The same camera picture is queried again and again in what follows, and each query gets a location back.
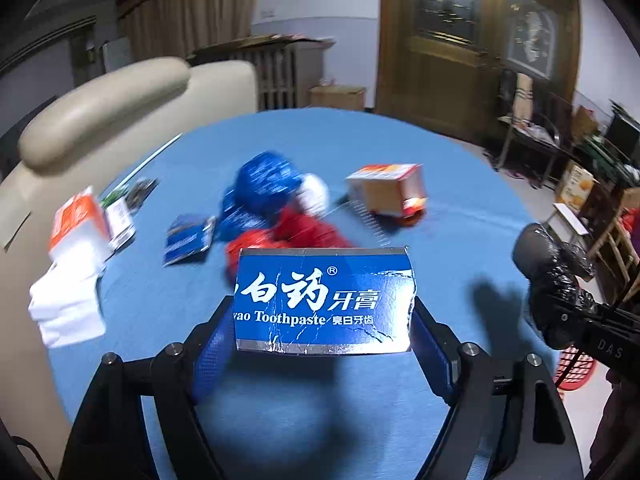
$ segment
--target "orange box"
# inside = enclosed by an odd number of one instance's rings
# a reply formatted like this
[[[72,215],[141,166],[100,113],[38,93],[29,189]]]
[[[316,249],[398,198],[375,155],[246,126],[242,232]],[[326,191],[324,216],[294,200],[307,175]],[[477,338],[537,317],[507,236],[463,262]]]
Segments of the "orange box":
[[[92,188],[74,195],[56,211],[49,241],[49,256],[59,263],[67,255],[91,257],[103,264],[112,254],[110,234]]]
[[[349,196],[376,214],[408,218],[426,207],[421,164],[371,164],[350,174]]]

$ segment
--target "blue toothpaste box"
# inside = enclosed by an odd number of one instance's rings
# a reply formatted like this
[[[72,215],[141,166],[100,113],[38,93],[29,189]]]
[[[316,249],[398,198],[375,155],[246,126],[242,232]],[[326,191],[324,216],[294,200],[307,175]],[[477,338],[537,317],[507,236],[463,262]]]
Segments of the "blue toothpaste box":
[[[414,297],[404,248],[244,249],[236,345],[291,354],[404,352]]]

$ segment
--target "blue tablecloth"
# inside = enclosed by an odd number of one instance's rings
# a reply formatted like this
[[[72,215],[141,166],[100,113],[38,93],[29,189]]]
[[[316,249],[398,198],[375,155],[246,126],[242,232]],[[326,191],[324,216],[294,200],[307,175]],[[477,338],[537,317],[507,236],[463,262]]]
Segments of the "blue tablecloth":
[[[133,243],[108,261],[99,283],[104,336],[49,351],[56,386],[74,419],[100,356],[155,355],[182,341],[225,294],[222,244],[203,262],[162,267],[166,229],[180,213],[217,214],[238,168],[263,150],[316,173],[333,199],[344,177],[366,164],[418,162],[426,217],[390,235],[409,246],[418,294],[460,341],[495,356],[555,354],[521,317],[527,281],[511,261],[532,219],[482,160],[445,137],[400,121],[308,108],[247,115],[197,129],[146,166],[160,184],[134,218]],[[158,471],[174,478],[154,404],[143,400]],[[238,352],[219,389],[197,407],[230,479],[413,479],[447,413],[414,355],[291,358]],[[480,455],[471,476],[480,477]]]

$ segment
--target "curtain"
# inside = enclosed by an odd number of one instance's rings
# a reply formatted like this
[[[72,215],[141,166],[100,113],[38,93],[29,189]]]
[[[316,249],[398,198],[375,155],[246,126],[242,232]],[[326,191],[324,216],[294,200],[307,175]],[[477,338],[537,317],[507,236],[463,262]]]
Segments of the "curtain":
[[[186,57],[251,34],[255,0],[118,0],[118,25],[136,60]]]

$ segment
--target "red plastic basket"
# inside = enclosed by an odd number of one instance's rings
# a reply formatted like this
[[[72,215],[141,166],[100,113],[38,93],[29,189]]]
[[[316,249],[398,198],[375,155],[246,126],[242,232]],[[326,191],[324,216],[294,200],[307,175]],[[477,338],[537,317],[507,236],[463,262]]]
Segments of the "red plastic basket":
[[[562,350],[560,354],[560,362],[558,363],[558,370],[556,371],[556,376],[554,377],[554,381],[557,381],[564,369],[569,365],[571,360],[574,358],[576,352],[578,350],[572,346],[569,346],[566,350]],[[593,371],[596,368],[596,361],[593,357],[582,354],[578,357],[578,361],[571,368],[571,371],[567,374],[567,377],[564,378],[564,381],[560,384],[559,388],[565,391],[577,390],[589,380]]]

